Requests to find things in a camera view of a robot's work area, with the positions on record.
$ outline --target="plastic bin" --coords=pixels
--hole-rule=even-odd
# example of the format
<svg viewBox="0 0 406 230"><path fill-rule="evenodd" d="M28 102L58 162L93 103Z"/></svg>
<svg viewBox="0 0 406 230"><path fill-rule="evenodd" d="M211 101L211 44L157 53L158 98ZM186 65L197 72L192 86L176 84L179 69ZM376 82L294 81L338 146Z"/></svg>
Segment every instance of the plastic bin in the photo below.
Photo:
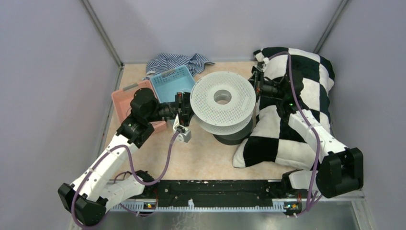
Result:
<svg viewBox="0 0 406 230"><path fill-rule="evenodd" d="M150 88L152 91L154 91L151 82L148 80L143 80L139 83L124 87L112 93L114 110L117 113L118 121L120 123L122 123L128 117L128 115L130 115L130 102L134 98L134 93L141 88ZM167 128L165 121L151 122L151 124L155 129L154 133L161 132Z"/></svg>
<svg viewBox="0 0 406 230"><path fill-rule="evenodd" d="M153 76L151 83L160 102L173 102L177 92L191 92L196 81L183 65Z"/></svg>

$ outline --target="beige tabletop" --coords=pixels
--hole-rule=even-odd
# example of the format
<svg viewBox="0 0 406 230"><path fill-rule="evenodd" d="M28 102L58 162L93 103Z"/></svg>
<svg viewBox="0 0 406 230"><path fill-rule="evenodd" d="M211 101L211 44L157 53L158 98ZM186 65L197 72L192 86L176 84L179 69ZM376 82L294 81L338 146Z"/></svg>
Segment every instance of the beige tabletop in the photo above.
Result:
<svg viewBox="0 0 406 230"><path fill-rule="evenodd" d="M245 78L251 76L254 62L219 62L213 66L206 65L205 70L196 75L197 81L204 75L216 71L230 71ZM145 76L146 64L125 65L120 89L137 83ZM117 114L113 112L112 120L106 137L105 147L112 140L119 127ZM166 180L248 180L248 179L281 179L284 172L294 168L280 166L273 162L260 164L244 169L234 168L232 158L238 146L227 146L218 142L212 134L204 131L191 120L189 129L192 138L189 143L176 141L172 148L169 168L163 179ZM148 171L157 178L165 165L169 141L173 133L171 128L154 134L133 154L135 170ZM129 161L122 164L116 174L129 171Z"/></svg>

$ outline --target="round hole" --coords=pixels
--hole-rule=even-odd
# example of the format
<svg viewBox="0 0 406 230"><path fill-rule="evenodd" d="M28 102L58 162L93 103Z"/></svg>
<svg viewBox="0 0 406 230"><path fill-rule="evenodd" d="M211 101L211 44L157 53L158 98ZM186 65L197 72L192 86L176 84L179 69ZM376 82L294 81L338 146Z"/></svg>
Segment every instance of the round hole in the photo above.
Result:
<svg viewBox="0 0 406 230"><path fill-rule="evenodd" d="M231 93L227 90L219 90L214 93L214 101L217 104L227 104L231 101Z"/></svg>

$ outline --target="blue and white striped fabric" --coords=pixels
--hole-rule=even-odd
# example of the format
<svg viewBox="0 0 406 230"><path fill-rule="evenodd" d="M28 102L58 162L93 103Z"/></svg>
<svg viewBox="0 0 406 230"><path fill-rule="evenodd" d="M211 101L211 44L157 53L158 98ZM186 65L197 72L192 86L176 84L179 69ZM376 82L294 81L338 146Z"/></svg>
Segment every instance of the blue and white striped fabric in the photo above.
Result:
<svg viewBox="0 0 406 230"><path fill-rule="evenodd" d="M214 65L214 62L197 53L192 56L160 53L148 62L146 68L147 76L143 80L149 80L151 75L153 76L181 65L186 65L191 75L195 76L203 72L205 64Z"/></svg>

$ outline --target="black and white checkered blanket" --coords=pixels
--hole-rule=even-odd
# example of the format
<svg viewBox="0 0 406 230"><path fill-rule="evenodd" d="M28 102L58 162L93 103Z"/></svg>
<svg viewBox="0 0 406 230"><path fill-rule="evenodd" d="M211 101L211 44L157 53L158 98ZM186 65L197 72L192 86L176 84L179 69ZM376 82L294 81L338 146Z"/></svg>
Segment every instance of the black and white checkered blanket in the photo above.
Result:
<svg viewBox="0 0 406 230"><path fill-rule="evenodd" d="M255 51L254 55L259 64L263 65L265 77L273 80L286 73L287 55L268 59L282 51L288 51L292 56L292 74L303 76L303 102L324 129L330 131L328 92L334 85L334 72L330 61L299 49L264 48ZM316 154L296 131L279 118L275 100L260 98L256 119L257 125L252 134L241 143L234 155L234 167L244 168L263 161L273 161L298 169L312 168Z"/></svg>

